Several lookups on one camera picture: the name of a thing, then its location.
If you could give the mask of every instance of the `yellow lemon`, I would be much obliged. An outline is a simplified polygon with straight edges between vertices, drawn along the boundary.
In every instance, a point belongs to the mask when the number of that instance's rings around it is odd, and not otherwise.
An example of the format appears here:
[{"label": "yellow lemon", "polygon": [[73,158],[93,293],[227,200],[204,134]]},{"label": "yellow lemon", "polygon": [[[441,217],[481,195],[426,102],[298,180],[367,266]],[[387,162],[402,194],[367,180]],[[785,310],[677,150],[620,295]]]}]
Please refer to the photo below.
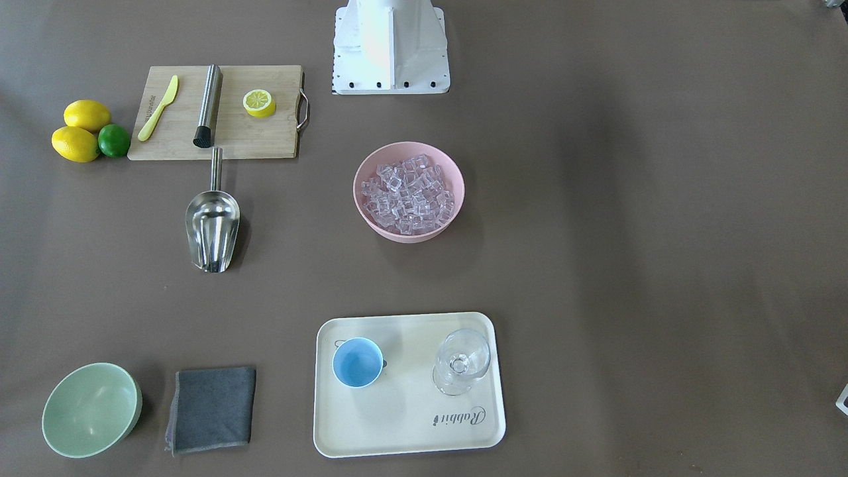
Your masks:
[{"label": "yellow lemon", "polygon": [[74,162],[91,162],[100,155],[98,139],[81,127],[60,127],[53,132],[51,142],[56,152]]},{"label": "yellow lemon", "polygon": [[68,104],[64,109],[64,123],[77,126],[88,132],[100,131],[100,128],[112,122],[109,108],[93,99],[80,99]]},{"label": "yellow lemon", "polygon": [[274,98],[264,89],[254,89],[245,94],[242,104],[249,115],[257,118],[268,117],[276,111]]}]

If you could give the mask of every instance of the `green bowl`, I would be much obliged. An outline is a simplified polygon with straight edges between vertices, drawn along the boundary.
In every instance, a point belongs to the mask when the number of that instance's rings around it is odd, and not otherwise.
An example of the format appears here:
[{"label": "green bowl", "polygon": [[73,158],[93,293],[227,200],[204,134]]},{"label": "green bowl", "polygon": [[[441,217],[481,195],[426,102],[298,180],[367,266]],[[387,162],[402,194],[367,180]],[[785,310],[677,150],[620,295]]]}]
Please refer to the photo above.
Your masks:
[{"label": "green bowl", "polygon": [[90,457],[130,434],[141,410],[136,380],[120,366],[95,362],[65,376],[50,393],[42,433],[59,455]]}]

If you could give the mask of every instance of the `bowl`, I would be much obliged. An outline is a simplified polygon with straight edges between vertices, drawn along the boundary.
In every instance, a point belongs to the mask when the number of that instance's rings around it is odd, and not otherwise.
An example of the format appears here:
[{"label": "bowl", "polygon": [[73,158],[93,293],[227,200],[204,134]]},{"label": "bowl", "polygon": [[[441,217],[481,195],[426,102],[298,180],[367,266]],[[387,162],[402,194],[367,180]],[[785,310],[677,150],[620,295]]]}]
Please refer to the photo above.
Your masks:
[{"label": "bowl", "polygon": [[130,434],[142,410],[138,383],[120,366],[95,362],[62,379],[44,405],[44,440],[59,455],[90,457]]},{"label": "bowl", "polygon": [[[393,164],[419,154],[426,154],[433,164],[438,164],[442,168],[444,186],[454,195],[454,212],[443,226],[428,233],[422,233],[421,235],[402,235],[400,233],[389,232],[374,222],[371,215],[363,208],[362,183],[377,173],[377,166],[380,164]],[[375,232],[386,239],[400,242],[401,244],[416,244],[439,235],[456,218],[456,215],[460,213],[462,201],[465,197],[466,184],[462,179],[460,168],[456,166],[447,154],[424,143],[404,141],[402,143],[385,145],[369,154],[362,161],[359,170],[356,171],[356,175],[354,176],[354,203],[356,204],[356,210],[360,212],[362,218],[365,219],[365,222]]]}]

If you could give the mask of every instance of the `lime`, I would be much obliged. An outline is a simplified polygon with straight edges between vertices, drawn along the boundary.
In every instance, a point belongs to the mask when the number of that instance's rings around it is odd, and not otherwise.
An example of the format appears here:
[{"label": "lime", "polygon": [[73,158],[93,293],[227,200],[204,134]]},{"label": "lime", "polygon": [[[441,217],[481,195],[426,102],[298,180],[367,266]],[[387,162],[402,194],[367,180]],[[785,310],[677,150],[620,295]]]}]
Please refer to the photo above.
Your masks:
[{"label": "lime", "polygon": [[121,157],[130,150],[130,133],[117,124],[103,127],[98,134],[98,146],[109,157]]},{"label": "lime", "polygon": [[50,139],[56,152],[67,160],[91,162],[100,155],[98,139],[81,127],[60,127]]},{"label": "lime", "polygon": [[77,126],[88,132],[100,131],[112,121],[109,108],[103,106],[93,99],[80,99],[68,104],[64,109],[64,123],[68,126]]},{"label": "lime", "polygon": [[257,118],[273,115],[276,110],[274,98],[264,89],[249,91],[244,95],[242,105],[249,115]]}]

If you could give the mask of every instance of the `pink bowl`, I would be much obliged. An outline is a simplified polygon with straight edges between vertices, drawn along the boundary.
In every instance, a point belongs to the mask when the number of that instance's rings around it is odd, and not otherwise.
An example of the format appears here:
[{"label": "pink bowl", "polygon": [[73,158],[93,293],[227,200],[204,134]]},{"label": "pink bowl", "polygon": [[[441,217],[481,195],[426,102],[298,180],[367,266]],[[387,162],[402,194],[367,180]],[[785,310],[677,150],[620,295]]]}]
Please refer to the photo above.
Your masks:
[{"label": "pink bowl", "polygon": [[[399,233],[391,233],[377,225],[374,220],[371,219],[371,215],[362,208],[362,182],[368,177],[374,176],[377,172],[377,166],[380,164],[393,164],[394,162],[409,159],[410,157],[418,154],[426,154],[433,164],[438,164],[442,167],[444,186],[454,194],[454,214],[450,217],[446,224],[432,232],[422,233],[421,235],[401,235]],[[365,219],[365,222],[367,222],[375,232],[379,233],[386,239],[394,240],[401,244],[416,244],[439,235],[445,228],[448,227],[448,225],[450,225],[451,222],[454,221],[456,214],[460,213],[462,201],[465,197],[466,183],[462,180],[460,168],[456,166],[454,161],[450,159],[447,154],[424,143],[412,143],[407,141],[383,146],[369,154],[368,157],[362,161],[359,170],[356,171],[356,175],[354,176],[354,203],[356,204],[356,210],[360,212],[362,218]]]}]

